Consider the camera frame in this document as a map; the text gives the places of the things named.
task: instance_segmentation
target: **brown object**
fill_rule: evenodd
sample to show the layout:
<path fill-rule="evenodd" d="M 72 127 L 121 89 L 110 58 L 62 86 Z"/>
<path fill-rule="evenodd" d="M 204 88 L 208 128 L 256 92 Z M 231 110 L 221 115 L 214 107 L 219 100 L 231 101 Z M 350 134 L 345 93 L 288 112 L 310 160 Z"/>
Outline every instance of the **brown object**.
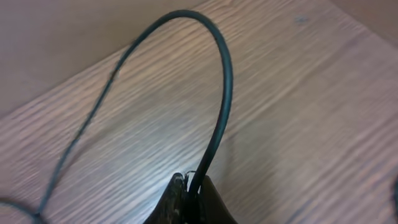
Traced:
<path fill-rule="evenodd" d="M 0 117 L 203 0 L 0 2 Z"/>
<path fill-rule="evenodd" d="M 236 224 L 236 221 L 229 213 L 223 199 L 217 192 L 209 176 L 205 176 L 200 186 L 200 197 L 206 214 L 206 223 Z"/>
<path fill-rule="evenodd" d="M 398 47 L 397 0 L 331 0 L 340 9 Z"/>
<path fill-rule="evenodd" d="M 183 216 L 183 193 L 183 175 L 175 173 L 144 224 L 180 224 Z"/>
<path fill-rule="evenodd" d="M 208 175 L 235 220 L 394 223 L 398 50 L 326 0 L 195 9 L 218 25 L 234 63 L 231 116 Z M 121 53 L 0 120 L 2 196 L 37 206 Z M 122 68 L 43 215 L 142 223 L 172 174 L 197 167 L 221 84 L 205 28 L 178 19 L 155 32 Z"/>

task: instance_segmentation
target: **cord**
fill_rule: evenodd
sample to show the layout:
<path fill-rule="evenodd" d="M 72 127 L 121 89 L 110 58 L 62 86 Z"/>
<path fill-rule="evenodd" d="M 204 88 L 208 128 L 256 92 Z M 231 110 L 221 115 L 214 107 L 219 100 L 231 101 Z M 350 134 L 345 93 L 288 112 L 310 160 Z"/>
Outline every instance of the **cord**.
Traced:
<path fill-rule="evenodd" d="M 394 184 L 394 202 L 395 202 L 395 206 L 396 206 L 396 218 L 398 221 L 398 179 L 396 180 L 395 184 Z"/>
<path fill-rule="evenodd" d="M 41 214 L 43 213 L 44 208 L 51 197 L 51 193 L 53 192 L 53 190 L 55 188 L 55 185 L 57 183 L 57 179 L 59 177 L 59 173 L 62 169 L 62 166 L 65 163 L 65 160 L 67 159 L 69 153 L 72 151 L 73 147 L 79 141 L 81 135 L 85 132 L 85 129 L 88 127 L 88 125 L 90 124 L 94 115 L 100 108 L 106 94 L 108 93 L 109 89 L 111 88 L 112 82 L 114 81 L 120 68 L 123 66 L 123 63 L 131 55 L 131 53 L 134 51 L 134 49 L 136 47 L 138 47 L 138 45 L 143 40 L 145 40 L 153 31 L 155 31 L 158 27 L 165 24 L 166 22 L 168 22 L 172 19 L 179 18 L 179 17 L 195 19 L 198 22 L 202 23 L 211 32 L 211 34 L 213 35 L 213 37 L 217 43 L 219 50 L 220 50 L 221 62 L 223 65 L 223 75 L 224 75 L 223 99 L 221 102 L 221 108 L 220 108 L 220 113 L 218 115 L 217 124 L 216 124 L 215 130 L 213 132 L 213 135 L 210 139 L 209 145 L 205 151 L 205 154 L 203 155 L 202 160 L 200 161 L 200 164 L 198 166 L 198 169 L 195 172 L 195 175 L 193 176 L 192 183 L 191 183 L 191 186 L 189 189 L 189 192 L 191 194 L 193 194 L 193 195 L 197 194 L 198 189 L 201 186 L 203 179 L 205 178 L 205 174 L 210 166 L 210 163 L 216 154 L 217 148 L 220 145 L 221 137 L 223 136 L 223 133 L 224 133 L 224 130 L 226 127 L 226 123 L 228 120 L 229 111 L 231 109 L 231 103 L 232 103 L 233 69 L 232 69 L 232 63 L 231 63 L 231 56 L 229 54 L 229 50 L 227 48 L 224 37 L 221 35 L 221 32 L 214 25 L 214 23 L 212 23 L 212 21 L 209 18 L 200 14 L 199 12 L 189 11 L 189 10 L 177 10 L 177 11 L 173 11 L 173 12 L 170 12 L 170 13 L 162 16 L 160 19 L 158 19 L 152 25 L 150 25 L 132 43 L 132 45 L 122 55 L 119 62 L 116 64 L 116 67 L 111 72 L 110 78 L 109 78 L 108 82 L 105 84 L 105 87 L 104 87 L 102 93 L 96 100 L 96 103 L 95 103 L 93 109 L 88 114 L 85 122 L 81 125 L 80 129 L 76 133 L 72 142 L 65 149 L 58 164 L 55 166 L 54 171 L 50 178 L 50 182 L 45 190 L 45 193 L 40 201 L 40 204 L 39 204 L 39 207 L 37 208 L 37 210 L 35 212 L 32 212 L 31 209 L 29 209 L 22 203 L 15 203 L 11 200 L 4 199 L 4 198 L 0 198 L 0 205 L 15 208 L 16 210 L 26 214 L 27 216 L 31 217 L 33 223 L 44 223 L 44 220 L 41 217 Z"/>

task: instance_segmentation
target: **black cable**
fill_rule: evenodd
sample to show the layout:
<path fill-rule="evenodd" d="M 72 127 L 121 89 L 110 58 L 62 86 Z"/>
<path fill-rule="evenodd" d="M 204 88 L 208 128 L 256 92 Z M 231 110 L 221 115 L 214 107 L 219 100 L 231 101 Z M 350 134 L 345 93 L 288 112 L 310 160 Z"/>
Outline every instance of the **black cable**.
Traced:
<path fill-rule="evenodd" d="M 63 166 L 63 163 L 67 159 L 69 153 L 72 151 L 73 147 L 76 145 L 78 140 L 80 139 L 81 135 L 85 132 L 85 129 L 90 124 L 90 121 L 93 119 L 94 115 L 98 111 L 98 108 L 101 106 L 106 94 L 108 93 L 109 89 L 111 88 L 112 82 L 115 79 L 116 74 L 119 72 L 120 68 L 122 67 L 123 63 L 126 59 L 130 56 L 130 54 L 134 51 L 134 49 L 143 41 L 145 40 L 153 31 L 155 31 L 158 27 L 165 24 L 166 22 L 179 18 L 179 17 L 187 17 L 191 19 L 195 19 L 198 22 L 201 22 L 213 35 L 214 39 L 216 40 L 217 46 L 220 50 L 221 54 L 221 62 L 223 64 L 223 75 L 224 75 L 224 90 L 223 90 L 223 99 L 221 102 L 220 113 L 218 115 L 218 120 L 216 124 L 216 128 L 213 132 L 213 135 L 210 139 L 210 143 L 205 151 L 205 154 L 198 166 L 195 175 L 193 176 L 192 183 L 190 186 L 190 192 L 193 195 L 196 195 L 198 189 L 203 182 L 205 174 L 210 166 L 211 161 L 214 158 L 214 155 L 217 151 L 218 146 L 220 145 L 221 137 L 223 136 L 226 123 L 229 116 L 229 111 L 231 109 L 231 102 L 232 102 L 232 87 L 233 87 L 233 71 L 232 71 L 232 63 L 231 63 L 231 56 L 229 54 L 229 50 L 227 48 L 226 42 L 221 35 L 221 32 L 217 29 L 217 27 L 212 23 L 212 21 L 205 17 L 204 15 L 200 14 L 199 12 L 189 11 L 189 10 L 177 10 L 174 12 L 170 12 L 152 25 L 150 25 L 133 43 L 132 45 L 126 50 L 123 56 L 120 58 L 119 62 L 117 63 L 115 69 L 112 71 L 108 82 L 106 83 L 102 93 L 100 94 L 99 98 L 96 100 L 96 103 L 87 116 L 85 122 L 80 127 L 79 131 L 76 133 L 75 138 L 66 148 L 64 153 L 62 154 L 61 159 L 59 160 L 57 166 L 54 169 L 54 172 L 50 178 L 50 182 L 46 188 L 44 196 L 40 201 L 40 205 L 35 212 L 31 212 L 30 209 L 23 206 L 21 203 L 15 203 L 10 200 L 0 199 L 0 204 L 9 206 L 19 210 L 22 213 L 25 213 L 29 217 L 31 217 L 33 223 L 43 223 L 43 219 L 40 217 L 44 208 L 49 201 L 51 193 L 55 188 L 55 184 L 57 182 L 59 173 Z"/>
<path fill-rule="evenodd" d="M 396 206 L 396 218 L 398 221 L 398 179 L 396 180 L 395 184 L 394 184 L 394 194 L 393 194 L 393 199 L 394 199 L 394 203 Z"/>

